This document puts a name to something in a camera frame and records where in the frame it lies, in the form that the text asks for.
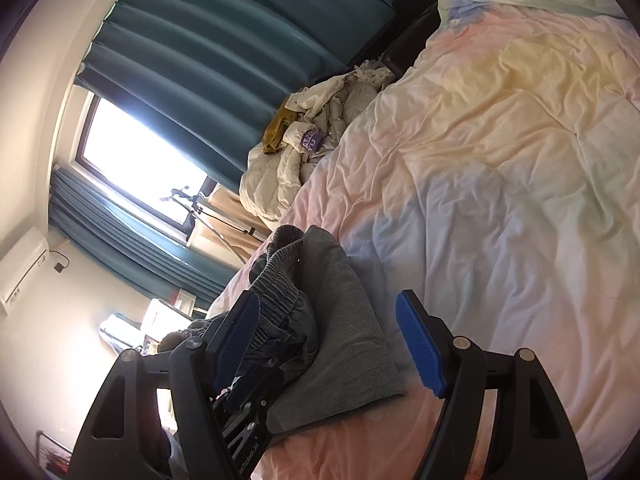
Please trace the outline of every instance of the purple label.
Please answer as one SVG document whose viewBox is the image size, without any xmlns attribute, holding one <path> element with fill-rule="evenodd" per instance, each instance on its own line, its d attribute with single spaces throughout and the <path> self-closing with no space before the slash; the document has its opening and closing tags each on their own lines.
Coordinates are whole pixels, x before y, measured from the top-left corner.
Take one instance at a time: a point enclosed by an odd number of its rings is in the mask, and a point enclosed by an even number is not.
<svg viewBox="0 0 640 480">
<path fill-rule="evenodd" d="M 305 132 L 302 139 L 300 139 L 300 146 L 308 152 L 315 153 L 320 149 L 323 142 L 324 134 L 315 128 L 311 128 L 308 132 Z"/>
</svg>

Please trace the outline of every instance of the mustard yellow cloth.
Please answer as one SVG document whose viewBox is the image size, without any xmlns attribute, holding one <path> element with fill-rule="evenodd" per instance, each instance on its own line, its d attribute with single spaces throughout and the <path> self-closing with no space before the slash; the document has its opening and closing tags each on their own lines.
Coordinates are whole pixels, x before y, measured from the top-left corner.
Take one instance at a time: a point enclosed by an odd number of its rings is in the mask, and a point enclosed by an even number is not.
<svg viewBox="0 0 640 480">
<path fill-rule="evenodd" d="M 275 117 L 271 120 L 269 126 L 267 126 L 267 129 L 264 131 L 264 135 L 262 136 L 264 153 L 274 153 L 278 150 L 278 145 L 282 140 L 284 132 L 290 124 L 298 118 L 298 114 L 296 112 L 292 112 L 284 107 L 288 99 L 289 96 L 284 99 L 280 108 L 276 112 Z"/>
</svg>

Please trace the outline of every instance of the window frame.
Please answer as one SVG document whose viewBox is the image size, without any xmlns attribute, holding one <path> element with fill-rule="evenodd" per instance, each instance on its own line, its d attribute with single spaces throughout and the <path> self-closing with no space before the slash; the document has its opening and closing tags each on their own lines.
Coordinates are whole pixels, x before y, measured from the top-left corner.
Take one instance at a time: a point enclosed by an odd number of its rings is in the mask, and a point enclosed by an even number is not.
<svg viewBox="0 0 640 480">
<path fill-rule="evenodd" d="M 178 223 L 177 221 L 162 214 L 161 212 L 157 211 L 153 207 L 142 202 L 142 200 L 133 196 L 131 193 L 128 193 L 121 187 L 114 184 L 111 180 L 109 180 L 106 176 L 104 176 L 102 172 L 91 163 L 91 161 L 89 161 L 87 158 L 84 157 L 84 149 L 86 147 L 86 143 L 89 138 L 89 133 L 91 132 L 91 126 L 94 123 L 95 112 L 98 109 L 98 104 L 100 103 L 100 99 L 101 99 L 100 96 L 97 96 L 94 94 L 94 97 L 91 100 L 91 104 L 89 105 L 87 115 L 84 119 L 84 123 L 82 124 L 82 132 L 80 133 L 80 139 L 78 142 L 78 148 L 76 149 L 76 156 L 74 160 L 76 161 L 76 163 L 82 166 L 85 170 L 87 170 L 91 175 L 93 175 L 95 178 L 100 180 L 102 183 L 109 186 L 119 195 L 123 196 L 124 198 L 128 199 L 130 202 L 134 203 L 140 209 L 143 209 L 144 211 L 155 216 L 165 224 L 170 225 L 171 227 L 184 233 L 188 239 L 189 236 L 191 236 L 191 232 L 195 227 L 195 220 L 192 215 L 187 215 L 187 218 L 185 219 L 184 223 L 182 224 Z M 202 187 L 199 189 L 199 192 L 203 193 L 205 196 L 209 196 L 213 192 L 215 187 L 216 187 L 216 182 L 211 177 L 207 176 L 204 183 L 202 184 Z"/>
</svg>

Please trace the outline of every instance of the blue gripper pad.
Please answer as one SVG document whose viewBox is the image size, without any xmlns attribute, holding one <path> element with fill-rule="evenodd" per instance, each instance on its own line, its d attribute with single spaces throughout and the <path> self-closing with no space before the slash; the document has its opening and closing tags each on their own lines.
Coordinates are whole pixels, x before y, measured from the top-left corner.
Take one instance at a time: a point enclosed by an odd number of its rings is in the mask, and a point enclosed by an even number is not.
<svg viewBox="0 0 640 480">
<path fill-rule="evenodd" d="M 447 382 L 443 375 L 440 352 L 414 310 L 406 290 L 396 297 L 396 320 L 414 359 L 415 367 L 418 368 L 422 384 L 436 397 L 443 399 L 447 391 Z"/>
</svg>

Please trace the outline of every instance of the window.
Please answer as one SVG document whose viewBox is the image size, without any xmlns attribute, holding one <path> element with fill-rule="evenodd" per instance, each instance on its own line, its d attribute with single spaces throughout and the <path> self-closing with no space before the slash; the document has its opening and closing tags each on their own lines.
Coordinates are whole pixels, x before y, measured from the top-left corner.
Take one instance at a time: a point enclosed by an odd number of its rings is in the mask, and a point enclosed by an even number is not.
<svg viewBox="0 0 640 480">
<path fill-rule="evenodd" d="M 172 189 L 213 191 L 215 182 L 173 146 L 110 102 L 94 97 L 84 122 L 76 162 L 137 206 L 187 236 L 193 218 L 173 201 Z"/>
</svg>

